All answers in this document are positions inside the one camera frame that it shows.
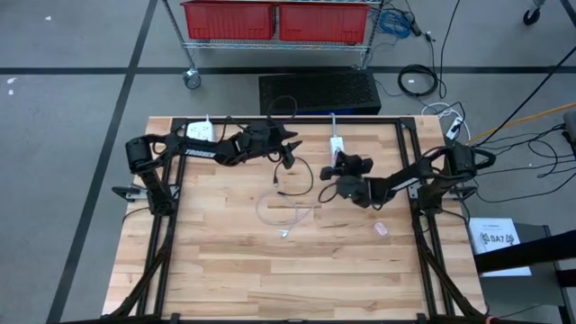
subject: gray concrete floor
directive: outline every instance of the gray concrete floor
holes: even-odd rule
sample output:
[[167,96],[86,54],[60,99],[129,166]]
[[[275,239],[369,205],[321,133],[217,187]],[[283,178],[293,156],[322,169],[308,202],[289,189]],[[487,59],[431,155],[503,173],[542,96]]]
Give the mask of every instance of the gray concrete floor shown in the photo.
[[[176,16],[184,18],[177,1]],[[401,0],[393,2],[405,8]],[[128,70],[148,1],[0,0],[0,136],[4,154],[0,181],[7,184],[0,198],[0,323],[46,321],[64,269],[80,215],[85,208],[97,163],[104,166],[101,186],[77,265],[63,320],[100,315],[112,271],[126,203],[110,188],[132,179],[123,143],[144,131],[150,115],[257,114],[259,75],[204,75],[202,87],[191,92],[178,74],[133,75]],[[436,64],[455,0],[411,0],[418,24],[436,39]],[[548,0],[540,22],[526,27],[521,19],[530,1],[462,1],[445,49],[447,67],[547,67],[568,52],[576,28],[562,4]],[[379,35],[376,44],[390,41]],[[164,8],[158,4],[141,57],[131,68],[185,67]],[[201,68],[273,66],[350,66],[357,54],[337,52],[224,51],[197,54]],[[380,47],[371,66],[403,67],[429,64],[422,39],[401,40],[394,48]],[[576,66],[576,57],[565,66]],[[30,68],[64,68],[52,72]],[[116,68],[111,75],[77,68]],[[448,96],[461,101],[472,134],[503,121],[542,80],[544,74],[446,74]],[[17,79],[10,85],[6,82]],[[396,74],[378,74],[390,93],[400,90]],[[576,76],[553,76],[518,117],[576,102]],[[114,112],[128,96],[117,136],[105,143]],[[381,114],[418,114],[421,104],[406,97],[380,93]],[[438,101],[431,95],[427,103]],[[525,123],[500,136],[544,131],[561,122],[556,114]],[[547,138],[561,153],[568,152],[559,134]],[[103,147],[111,148],[110,158]],[[495,169],[547,163],[527,148],[499,158]],[[556,187],[571,173],[536,179],[536,172],[487,175],[478,179],[487,199],[531,194]],[[517,222],[547,224],[553,233],[574,229],[574,182],[562,190],[534,199],[486,203],[468,201],[472,216],[510,217]],[[563,266],[576,266],[563,263]],[[487,301],[491,312],[502,315],[530,305]],[[558,322],[555,309],[540,307],[514,319]]]

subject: red bin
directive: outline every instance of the red bin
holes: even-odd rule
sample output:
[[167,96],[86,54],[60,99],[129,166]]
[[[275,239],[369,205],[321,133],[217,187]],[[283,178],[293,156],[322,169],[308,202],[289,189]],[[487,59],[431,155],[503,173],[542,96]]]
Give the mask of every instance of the red bin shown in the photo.
[[280,4],[282,41],[364,41],[365,4]]
[[274,8],[267,3],[182,3],[192,40],[270,40]]

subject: wooden table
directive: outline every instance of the wooden table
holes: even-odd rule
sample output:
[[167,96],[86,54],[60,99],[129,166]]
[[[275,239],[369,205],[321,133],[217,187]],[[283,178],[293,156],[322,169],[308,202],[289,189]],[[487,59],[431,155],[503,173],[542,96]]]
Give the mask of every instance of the wooden table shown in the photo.
[[[436,117],[415,119],[422,152],[443,144]],[[150,118],[146,133],[168,133],[171,120]],[[312,192],[292,197],[303,212],[315,204],[328,183],[318,176],[329,164],[331,128],[297,124],[287,129],[300,133],[297,139],[303,143],[295,155],[308,161],[314,172]],[[221,126],[215,125],[215,130],[220,134]],[[236,126],[229,126],[227,136],[236,131]],[[345,139],[347,153],[373,159],[371,176],[388,176],[401,169],[392,125],[339,124],[337,132]],[[282,239],[279,230],[288,226],[265,225],[255,212],[259,196],[274,189],[274,166],[266,158],[236,167],[200,158],[186,160],[163,317],[179,312],[183,319],[411,320],[416,313],[427,312],[405,193],[397,194],[381,211],[364,210],[337,197],[315,206]],[[285,192],[301,192],[310,185],[302,163],[291,170],[280,167],[278,176],[279,190]],[[145,201],[130,203],[128,212],[146,205]],[[456,202],[444,206],[462,212]],[[294,217],[290,205],[275,195],[262,202],[260,211],[271,221]],[[463,221],[449,214],[437,215],[436,220],[447,272],[470,302],[485,311]],[[376,222],[389,231],[385,237],[374,230]],[[103,313],[118,307],[139,280],[151,223],[148,211],[125,221]],[[430,272],[438,312],[443,313],[439,285]],[[154,293],[148,298],[148,313],[157,284],[151,284]]]

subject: wire shelving cart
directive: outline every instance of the wire shelving cart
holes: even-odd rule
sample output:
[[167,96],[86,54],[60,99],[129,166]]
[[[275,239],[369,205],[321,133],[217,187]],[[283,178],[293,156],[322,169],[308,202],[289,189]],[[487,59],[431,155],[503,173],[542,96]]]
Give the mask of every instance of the wire shelving cart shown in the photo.
[[[254,2],[262,0],[238,0],[240,2]],[[306,3],[306,4],[365,4],[376,6],[374,13],[375,22],[380,20],[385,0],[273,0],[274,3]],[[196,50],[201,49],[222,49],[222,50],[340,50],[353,51],[360,54],[356,68],[365,69],[371,51],[373,50],[374,37],[376,35],[377,23],[373,23],[367,40],[364,38],[362,44],[348,44],[345,42],[326,42],[326,41],[283,41],[279,40],[278,28],[271,40],[185,40],[184,35],[178,27],[172,8],[168,0],[162,0],[166,8],[168,18],[180,41],[180,47],[188,60],[189,69],[184,72],[184,84],[187,88],[194,90],[200,86],[202,79],[198,68],[194,63],[194,54]]]

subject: black floor line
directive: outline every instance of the black floor line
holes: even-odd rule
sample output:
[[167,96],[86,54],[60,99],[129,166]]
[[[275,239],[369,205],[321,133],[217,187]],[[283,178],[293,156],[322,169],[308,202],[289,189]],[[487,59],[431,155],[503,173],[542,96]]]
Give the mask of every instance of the black floor line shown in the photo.
[[90,222],[92,221],[92,216],[94,215],[96,201],[98,200],[98,195],[100,194],[100,190],[102,188],[104,174],[106,173],[108,162],[110,161],[110,155],[112,154],[113,145],[116,140],[116,135],[118,134],[118,129],[120,127],[120,122],[122,121],[122,115],[124,114],[124,109],[126,107],[128,96],[132,87],[132,82],[134,81],[134,77],[136,75],[136,67],[140,62],[140,56],[142,54],[142,50],[144,49],[144,43],[148,36],[150,23],[152,22],[152,16],[154,15],[154,9],[156,8],[157,3],[158,0],[149,0],[148,2],[148,9],[144,15],[144,20],[140,27],[138,38],[136,39],[136,45],[134,46],[134,51],[132,52],[132,56],[130,58],[128,72],[124,78],[124,82],[122,83],[122,88],[120,94],[118,95],[118,100],[116,101],[114,113],[112,114],[112,119],[110,120],[108,131],[106,132],[106,137],[104,138],[103,147],[100,152],[100,157],[98,158],[98,163],[96,164],[96,170],[94,171],[92,182],[90,183],[90,189],[88,190],[84,208],[82,210],[82,214],[80,216],[80,220],[72,240],[72,246],[68,251],[64,270],[62,271],[62,276],[60,277],[60,281],[58,283],[58,289],[56,290],[48,318],[46,319],[47,323],[60,322],[62,313],[66,307],[66,301],[74,281],[74,275],[76,274],[78,262],[80,261],[82,249],[84,248],[84,243],[86,242],[86,235],[88,234]]
[[[200,67],[201,75],[260,75],[288,73],[328,73],[351,67]],[[404,67],[369,67],[374,73],[399,73]],[[547,74],[549,67],[444,67],[444,74]],[[135,75],[180,75],[188,67],[136,67]],[[88,76],[124,75],[128,67],[0,67],[0,75]],[[576,74],[576,67],[560,67],[557,74]]]
[[576,27],[576,12],[574,12],[574,8],[570,4],[570,0],[560,0],[560,3],[564,7],[564,10],[566,10],[566,13],[570,17],[572,24],[574,25],[574,27]]

